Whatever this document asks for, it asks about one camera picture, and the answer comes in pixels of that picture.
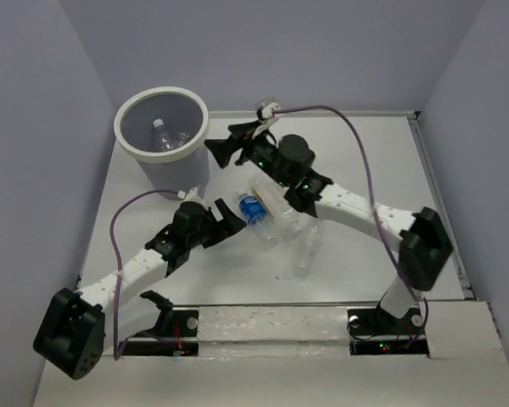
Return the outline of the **blue label bottle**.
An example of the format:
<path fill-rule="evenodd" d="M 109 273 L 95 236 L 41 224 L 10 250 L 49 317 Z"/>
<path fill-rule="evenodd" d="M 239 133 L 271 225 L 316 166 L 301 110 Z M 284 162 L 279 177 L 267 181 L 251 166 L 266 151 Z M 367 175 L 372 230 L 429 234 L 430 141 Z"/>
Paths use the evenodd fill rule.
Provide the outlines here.
<path fill-rule="evenodd" d="M 251 192 L 239 190 L 237 192 L 238 208 L 244 216 L 248 227 L 260 240 L 264 250 L 275 248 L 277 236 L 275 235 L 266 209 Z"/>

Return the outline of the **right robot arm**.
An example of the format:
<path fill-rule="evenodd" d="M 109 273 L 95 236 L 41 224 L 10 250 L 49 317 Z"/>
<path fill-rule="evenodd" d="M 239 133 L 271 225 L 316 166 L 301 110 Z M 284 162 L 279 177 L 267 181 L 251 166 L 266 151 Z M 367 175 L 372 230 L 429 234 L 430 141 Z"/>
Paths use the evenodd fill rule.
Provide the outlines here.
<path fill-rule="evenodd" d="M 315 170 L 316 155 L 299 135 L 276 139 L 263 121 L 230 125 L 225 139 L 208 139 L 204 145 L 216 163 L 227 167 L 237 153 L 236 165 L 253 163 L 284 187 L 285 200 L 296 211 L 330 220 L 380 241 L 397 268 L 397 276 L 373 312 L 375 326 L 393 332 L 406 313 L 432 290 L 453 252 L 450 237 L 434 209 L 418 212 L 394 209 L 341 187 Z"/>

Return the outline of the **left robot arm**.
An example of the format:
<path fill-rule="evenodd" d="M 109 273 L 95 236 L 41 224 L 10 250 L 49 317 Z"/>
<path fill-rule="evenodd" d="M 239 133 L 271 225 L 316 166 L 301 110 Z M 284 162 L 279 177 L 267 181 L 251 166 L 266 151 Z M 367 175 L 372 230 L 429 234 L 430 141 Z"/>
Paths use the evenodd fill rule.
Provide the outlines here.
<path fill-rule="evenodd" d="M 215 205 L 220 219 L 200 201 L 182 202 L 171 223 L 132 259 L 119 259 L 116 270 L 89 286 L 56 292 L 33 341 L 34 351 L 79 380 L 106 350 L 119 353 L 127 338 L 145 330 L 166 332 L 173 305 L 152 285 L 183 266 L 193 249 L 215 246 L 247 225 L 222 199 Z"/>

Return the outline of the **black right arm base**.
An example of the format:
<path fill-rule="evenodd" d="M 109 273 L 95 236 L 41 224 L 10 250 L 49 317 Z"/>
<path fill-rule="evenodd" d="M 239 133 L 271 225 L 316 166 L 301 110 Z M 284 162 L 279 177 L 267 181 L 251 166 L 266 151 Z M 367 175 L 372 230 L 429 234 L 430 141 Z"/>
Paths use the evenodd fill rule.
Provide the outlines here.
<path fill-rule="evenodd" d="M 347 318 L 351 355 L 429 356 L 419 308 L 410 308 L 400 319 L 377 307 L 352 308 Z"/>

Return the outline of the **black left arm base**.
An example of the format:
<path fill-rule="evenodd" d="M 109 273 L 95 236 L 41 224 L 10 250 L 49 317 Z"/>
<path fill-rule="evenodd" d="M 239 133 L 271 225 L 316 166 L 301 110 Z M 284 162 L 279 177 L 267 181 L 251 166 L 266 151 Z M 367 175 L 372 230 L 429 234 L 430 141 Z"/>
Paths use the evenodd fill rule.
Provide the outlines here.
<path fill-rule="evenodd" d="M 196 309 L 175 310 L 173 303 L 159 293 L 148 290 L 139 298 L 143 305 L 157 310 L 150 328 L 120 342 L 120 356 L 190 357 L 199 354 L 197 342 L 199 312 Z"/>

